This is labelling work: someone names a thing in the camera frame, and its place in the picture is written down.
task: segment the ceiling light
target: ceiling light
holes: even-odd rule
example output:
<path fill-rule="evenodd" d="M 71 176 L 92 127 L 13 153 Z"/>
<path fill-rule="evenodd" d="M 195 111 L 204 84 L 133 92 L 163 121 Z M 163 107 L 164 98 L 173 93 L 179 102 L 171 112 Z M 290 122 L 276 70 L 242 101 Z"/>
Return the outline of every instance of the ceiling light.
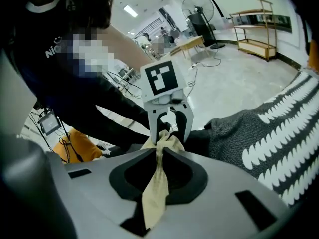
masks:
<path fill-rule="evenodd" d="M 136 18 L 138 16 L 138 14 L 128 5 L 125 6 L 123 10 L 126 11 L 128 14 L 130 14 L 134 18 Z"/>

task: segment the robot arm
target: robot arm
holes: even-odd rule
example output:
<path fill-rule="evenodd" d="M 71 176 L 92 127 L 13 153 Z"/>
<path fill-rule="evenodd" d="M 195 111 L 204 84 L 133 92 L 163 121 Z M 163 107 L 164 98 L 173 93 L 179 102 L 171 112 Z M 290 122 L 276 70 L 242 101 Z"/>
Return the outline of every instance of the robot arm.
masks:
<path fill-rule="evenodd" d="M 172 60 L 158 61 L 141 68 L 142 99 L 148 112 L 151 140 L 159 140 L 158 122 L 168 109 L 176 115 L 180 139 L 185 142 L 190 134 L 194 114 L 183 89 L 185 80 Z"/>

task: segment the wooden table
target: wooden table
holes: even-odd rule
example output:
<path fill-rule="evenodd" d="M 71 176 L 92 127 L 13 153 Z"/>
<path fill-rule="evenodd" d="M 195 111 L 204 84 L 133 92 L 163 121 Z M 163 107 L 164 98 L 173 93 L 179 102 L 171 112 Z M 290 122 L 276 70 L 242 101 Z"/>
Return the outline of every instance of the wooden table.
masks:
<path fill-rule="evenodd" d="M 189 55 L 189 59 L 191 60 L 191 55 L 190 55 L 189 49 L 195 48 L 196 52 L 198 53 L 198 50 L 196 49 L 196 46 L 204 45 L 204 42 L 205 42 L 204 38 L 201 35 L 201 36 L 192 37 L 192 38 L 188 39 L 185 42 L 179 43 L 178 47 L 180 47 L 180 49 L 182 50 L 185 58 L 186 58 L 186 56 L 185 56 L 184 51 L 187 50 L 188 55 Z"/>

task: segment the wooden shelf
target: wooden shelf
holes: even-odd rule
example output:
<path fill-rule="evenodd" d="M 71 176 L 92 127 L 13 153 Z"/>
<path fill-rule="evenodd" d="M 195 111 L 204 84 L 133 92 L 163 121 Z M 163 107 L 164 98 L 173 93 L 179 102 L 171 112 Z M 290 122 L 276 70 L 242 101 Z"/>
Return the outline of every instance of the wooden shelf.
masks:
<path fill-rule="evenodd" d="M 272 13 L 271 10 L 262 10 L 262 9 L 255 9 L 255 10 L 243 10 L 240 12 L 232 13 L 231 15 L 239 15 L 239 14 L 251 14 L 251 13 Z"/>
<path fill-rule="evenodd" d="M 253 28 L 266 29 L 266 26 L 258 26 L 258 25 L 243 25 L 243 26 L 234 26 L 234 27 L 240 28 L 240 29 L 253 29 Z"/>
<path fill-rule="evenodd" d="M 272 3 L 265 1 L 265 0 L 258 0 L 261 4 L 261 9 L 254 9 L 254 10 L 244 10 L 236 13 L 230 14 L 231 20 L 234 25 L 234 30 L 236 34 L 236 39 L 237 39 L 237 45 L 238 45 L 238 50 L 245 51 L 250 54 L 256 54 L 258 56 L 261 56 L 267 61 L 269 61 L 269 58 L 275 58 L 276 53 L 277 53 L 277 32 L 276 32 L 276 25 L 274 23 L 274 30 L 275 30 L 275 45 L 270 45 L 269 43 L 269 29 L 270 27 L 268 26 L 268 22 L 266 21 L 267 18 L 267 13 L 273 13 L 273 8 L 272 8 Z M 270 6 L 270 10 L 265 10 L 263 3 L 268 3 Z M 264 25 L 259 24 L 259 25 L 235 25 L 233 15 L 239 15 L 240 21 L 243 24 L 243 21 L 241 19 L 241 14 L 251 14 L 251 13 L 260 13 L 263 15 L 263 22 Z M 245 36 L 245 39 L 239 40 L 238 35 L 237 35 L 237 29 L 242 29 L 243 34 Z M 260 42 L 257 40 L 252 40 L 248 39 L 246 36 L 246 30 L 247 29 L 265 29 L 267 30 L 267 43 L 265 42 Z"/>
<path fill-rule="evenodd" d="M 259 55 L 263 58 L 269 59 L 276 56 L 276 48 L 273 45 L 269 45 L 268 43 L 244 39 L 238 41 L 238 49 L 245 51 L 247 53 L 252 53 Z"/>

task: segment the black and white knit sweater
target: black and white knit sweater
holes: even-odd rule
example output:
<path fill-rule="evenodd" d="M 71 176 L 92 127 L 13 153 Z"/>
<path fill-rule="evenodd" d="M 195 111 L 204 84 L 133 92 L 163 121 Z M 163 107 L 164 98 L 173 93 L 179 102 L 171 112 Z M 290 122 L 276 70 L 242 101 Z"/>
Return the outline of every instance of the black and white knit sweater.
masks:
<path fill-rule="evenodd" d="M 205 129 L 211 158 L 242 168 L 292 206 L 319 171 L 319 77 L 301 71 L 261 106 Z"/>

